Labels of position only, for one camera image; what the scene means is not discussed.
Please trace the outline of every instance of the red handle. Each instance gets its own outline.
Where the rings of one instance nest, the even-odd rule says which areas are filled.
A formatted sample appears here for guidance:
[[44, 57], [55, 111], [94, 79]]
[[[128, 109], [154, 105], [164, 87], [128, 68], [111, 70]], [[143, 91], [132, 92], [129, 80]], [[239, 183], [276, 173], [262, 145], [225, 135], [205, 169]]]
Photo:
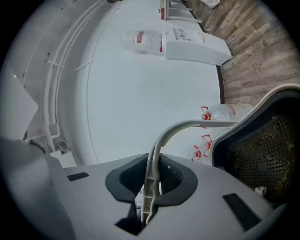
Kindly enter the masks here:
[[202, 112], [204, 112], [205, 114], [208, 114], [208, 113], [209, 113], [209, 112], [208, 112], [208, 107], [203, 106], [203, 107], [201, 107], [201, 110], [202, 110]]
[[165, 8], [164, 7], [160, 8], [160, 17], [161, 17], [161, 20], [165, 19]]
[[200, 152], [200, 150], [199, 150], [199, 148], [198, 148], [197, 146], [193, 146], [193, 147], [196, 149], [196, 152], [195, 152], [195, 153], [197, 153], [198, 156], [193, 156], [193, 157], [192, 157], [192, 161], [195, 162], [194, 158], [198, 157], [198, 158], [196, 159], [196, 162], [197, 162], [197, 161], [201, 158], [201, 152]]
[[204, 137], [209, 137], [209, 138], [210, 138], [210, 135], [203, 135], [203, 136], [202, 136], [203, 140], [205, 140]]
[[207, 150], [205, 150], [205, 152], [204, 152], [204, 154], [203, 154], [203, 157], [208, 158], [208, 155], [205, 154]]

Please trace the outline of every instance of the mesh basket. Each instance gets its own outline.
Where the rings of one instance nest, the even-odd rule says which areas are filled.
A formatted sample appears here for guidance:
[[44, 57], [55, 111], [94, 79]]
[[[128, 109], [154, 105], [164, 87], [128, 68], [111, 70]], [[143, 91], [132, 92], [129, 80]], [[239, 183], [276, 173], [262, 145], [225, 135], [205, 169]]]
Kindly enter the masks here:
[[229, 159], [239, 180], [255, 188], [267, 187], [271, 202], [285, 202], [299, 152], [295, 118], [276, 116], [255, 133], [233, 143]]
[[289, 201], [300, 152], [300, 92], [271, 96], [215, 143], [212, 162], [251, 187], [267, 187], [272, 203]]

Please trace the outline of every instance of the gray plastic surface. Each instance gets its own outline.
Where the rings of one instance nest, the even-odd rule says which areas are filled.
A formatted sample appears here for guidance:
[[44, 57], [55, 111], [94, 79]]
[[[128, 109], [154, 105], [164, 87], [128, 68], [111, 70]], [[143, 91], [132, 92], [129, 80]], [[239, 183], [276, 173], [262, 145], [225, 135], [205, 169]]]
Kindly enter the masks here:
[[233, 238], [234, 240], [253, 240], [258, 239], [263, 236], [278, 220], [279, 217], [284, 213], [287, 207], [287, 203], [277, 207], [272, 211], [265, 219], [263, 219], [259, 224], [244, 232], [240, 236]]
[[[192, 169], [198, 178], [196, 191], [179, 206], [160, 207], [142, 232], [133, 236], [115, 226], [128, 214], [130, 204], [114, 199], [105, 178], [139, 156], [63, 169], [56, 158], [35, 146], [1, 142], [2, 169], [14, 200], [26, 218], [53, 239], [239, 238], [243, 229], [222, 198], [230, 193], [236, 193], [261, 220], [272, 212], [263, 198], [225, 171], [166, 155]], [[89, 177], [72, 182], [67, 178], [82, 172]]]
[[148, 224], [155, 214], [154, 202], [159, 196], [159, 154], [162, 147], [179, 131], [191, 127], [216, 128], [229, 127], [235, 121], [214, 121], [214, 120], [187, 120], [173, 124], [167, 128], [155, 141], [149, 152], [147, 169], [144, 182], [144, 193], [142, 203], [142, 224]]
[[161, 207], [140, 236], [151, 239], [231, 239], [244, 232], [222, 196], [236, 193], [264, 219], [272, 207], [257, 193], [225, 171], [186, 159], [166, 155], [191, 168], [198, 177], [194, 194], [183, 204]]

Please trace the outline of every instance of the water bottle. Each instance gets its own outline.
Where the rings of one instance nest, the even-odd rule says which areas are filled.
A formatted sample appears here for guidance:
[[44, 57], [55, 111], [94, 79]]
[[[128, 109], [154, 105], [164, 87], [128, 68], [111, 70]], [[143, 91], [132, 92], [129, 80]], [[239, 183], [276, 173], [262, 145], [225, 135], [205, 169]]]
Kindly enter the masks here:
[[210, 127], [209, 134], [211, 139], [214, 141], [220, 137], [224, 132], [226, 132], [230, 127]]
[[239, 121], [245, 117], [253, 106], [251, 104], [220, 104], [210, 108], [201, 107], [202, 120]]
[[194, 162], [201, 162], [203, 164], [209, 164], [209, 151], [210, 146], [212, 144], [212, 140], [210, 138], [210, 135], [203, 135], [202, 138], [206, 141], [199, 146], [193, 146], [194, 147], [194, 156], [192, 157], [192, 161]]
[[121, 41], [126, 50], [163, 55], [161, 35], [156, 31], [128, 30], [122, 33]]

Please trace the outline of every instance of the black mesh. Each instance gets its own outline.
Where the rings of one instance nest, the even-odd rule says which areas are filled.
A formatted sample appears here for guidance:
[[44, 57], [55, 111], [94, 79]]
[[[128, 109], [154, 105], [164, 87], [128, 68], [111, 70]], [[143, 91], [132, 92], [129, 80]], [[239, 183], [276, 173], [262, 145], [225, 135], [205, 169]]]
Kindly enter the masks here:
[[159, 174], [162, 194], [177, 188], [183, 181], [183, 173], [162, 157], [159, 161]]
[[252, 188], [267, 187], [270, 201], [284, 198], [299, 152], [299, 129], [295, 117], [278, 115], [254, 134], [233, 143], [228, 154], [237, 177]]
[[144, 157], [143, 160], [132, 165], [130, 168], [120, 174], [120, 183], [137, 195], [145, 181], [146, 167], [147, 158]]
[[288, 202], [299, 171], [300, 91], [271, 96], [233, 131], [215, 142], [212, 162], [252, 189], [267, 187], [272, 203]]

